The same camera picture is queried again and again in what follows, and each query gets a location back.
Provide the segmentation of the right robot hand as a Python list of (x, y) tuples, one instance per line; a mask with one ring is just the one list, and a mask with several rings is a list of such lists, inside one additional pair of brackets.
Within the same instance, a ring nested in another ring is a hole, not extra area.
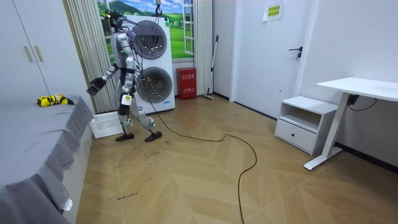
[(89, 95), (96, 95), (106, 84), (106, 80), (103, 78), (95, 78), (94, 80), (90, 81), (90, 86), (86, 90), (87, 94)]

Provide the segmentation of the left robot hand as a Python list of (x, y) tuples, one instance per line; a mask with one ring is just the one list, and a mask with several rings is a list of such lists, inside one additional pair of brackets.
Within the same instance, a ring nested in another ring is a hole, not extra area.
[(120, 104), (124, 106), (131, 106), (134, 96), (129, 93), (122, 92), (120, 97)]

